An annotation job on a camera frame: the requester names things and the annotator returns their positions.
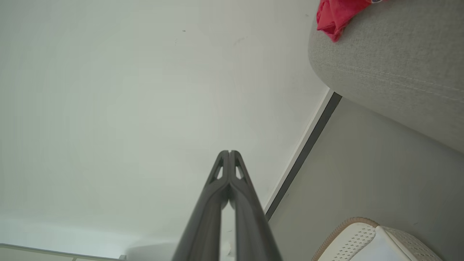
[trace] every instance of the pink fabric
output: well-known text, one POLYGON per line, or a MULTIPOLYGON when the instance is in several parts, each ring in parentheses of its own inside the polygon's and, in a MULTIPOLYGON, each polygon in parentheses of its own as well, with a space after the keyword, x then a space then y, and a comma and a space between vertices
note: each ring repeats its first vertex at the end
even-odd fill
POLYGON ((364 10, 372 0, 321 0, 317 10, 317 29, 333 42, 338 41, 351 18, 364 10))

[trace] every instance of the gray fabric sofa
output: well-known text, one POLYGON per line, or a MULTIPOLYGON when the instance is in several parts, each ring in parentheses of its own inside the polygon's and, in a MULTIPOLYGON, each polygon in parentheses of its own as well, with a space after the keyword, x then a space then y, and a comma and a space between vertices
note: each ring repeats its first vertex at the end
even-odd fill
POLYGON ((337 43, 316 26, 309 60, 328 87, 464 153, 464 1, 372 4, 337 43))

